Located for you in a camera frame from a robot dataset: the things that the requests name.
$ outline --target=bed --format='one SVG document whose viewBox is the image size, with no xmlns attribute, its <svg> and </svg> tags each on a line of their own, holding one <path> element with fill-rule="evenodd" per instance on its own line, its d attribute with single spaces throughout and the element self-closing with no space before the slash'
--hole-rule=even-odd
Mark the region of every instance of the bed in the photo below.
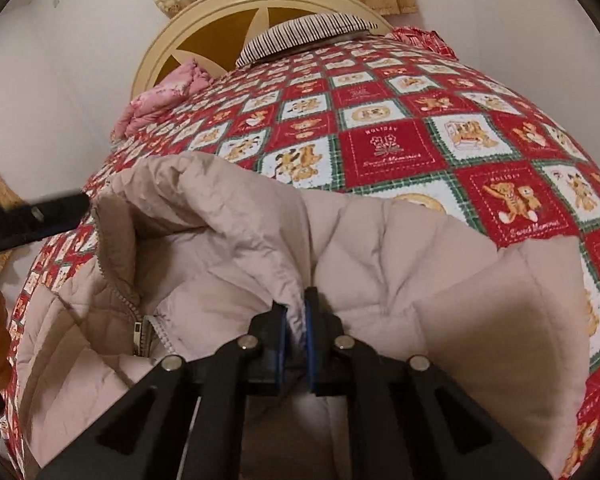
<svg viewBox="0 0 600 480">
<path fill-rule="evenodd" d="M 375 35 L 233 70 L 245 42 L 267 27 L 333 11 L 376 23 Z M 600 436 L 600 169 L 523 96 L 453 56 L 385 39 L 389 31 L 356 0 L 197 1 L 148 49 L 132 97 L 192 58 L 218 79 L 116 146 L 84 189 L 95 196 L 111 175 L 148 156 L 201 150 L 297 187 L 443 211 L 502 247 L 579 236 L 590 378 L 564 470 L 570 476 Z M 58 290 L 96 247 L 92 218 L 45 243 L 11 320 L 12 358 L 35 288 Z M 14 377 L 2 428 L 22 468 L 17 391 Z"/>
</svg>

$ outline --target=puffer jacket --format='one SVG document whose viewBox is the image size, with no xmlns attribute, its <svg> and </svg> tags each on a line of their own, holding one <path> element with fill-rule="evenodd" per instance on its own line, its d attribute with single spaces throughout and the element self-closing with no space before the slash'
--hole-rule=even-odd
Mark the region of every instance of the puffer jacket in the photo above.
<svg viewBox="0 0 600 480">
<path fill-rule="evenodd" d="M 311 285 L 347 333 L 392 358 L 427 355 L 560 475 L 589 371 L 575 238 L 498 251 L 444 213 L 298 190 L 205 153 L 121 172 L 93 214 L 97 258 L 57 296 L 39 286 L 27 310 L 17 367 L 28 478 L 156 359 L 212 354 L 272 300 L 288 306 L 301 354 Z M 154 337 L 134 340 L 143 320 Z M 246 478 L 350 478 L 346 401 L 303 383 L 248 418 Z"/>
</svg>

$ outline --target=bed headboard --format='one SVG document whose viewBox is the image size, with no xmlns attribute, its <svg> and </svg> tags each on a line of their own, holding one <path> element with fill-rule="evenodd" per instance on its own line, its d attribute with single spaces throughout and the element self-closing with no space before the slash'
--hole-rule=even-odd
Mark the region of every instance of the bed headboard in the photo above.
<svg viewBox="0 0 600 480">
<path fill-rule="evenodd" d="M 175 16 L 144 54 L 131 97 L 191 58 L 221 76 L 234 69 L 243 46 L 267 28 L 318 12 L 355 14 L 377 23 L 375 34 L 391 30 L 380 14 L 357 0 L 198 0 Z"/>
</svg>

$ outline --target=zipper pull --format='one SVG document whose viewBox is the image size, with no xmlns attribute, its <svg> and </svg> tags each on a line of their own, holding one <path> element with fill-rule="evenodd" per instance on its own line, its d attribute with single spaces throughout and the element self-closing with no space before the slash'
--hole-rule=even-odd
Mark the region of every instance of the zipper pull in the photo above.
<svg viewBox="0 0 600 480">
<path fill-rule="evenodd" d="M 140 348 L 142 343 L 142 322 L 134 323 L 134 355 L 142 355 L 142 349 Z"/>
<path fill-rule="evenodd" d="M 140 338 L 140 356 L 149 357 L 151 342 L 154 339 L 154 326 L 151 324 L 152 316 L 142 318 L 142 337 Z"/>
</svg>

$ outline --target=striped pillow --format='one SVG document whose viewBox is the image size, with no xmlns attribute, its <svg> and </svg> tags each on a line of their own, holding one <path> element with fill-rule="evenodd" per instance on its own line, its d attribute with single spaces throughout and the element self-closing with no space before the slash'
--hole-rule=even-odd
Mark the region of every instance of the striped pillow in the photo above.
<svg viewBox="0 0 600 480">
<path fill-rule="evenodd" d="M 235 67 L 243 67 L 295 46 L 376 27 L 375 23 L 352 14 L 310 14 L 280 23 L 253 38 L 240 53 Z"/>
</svg>

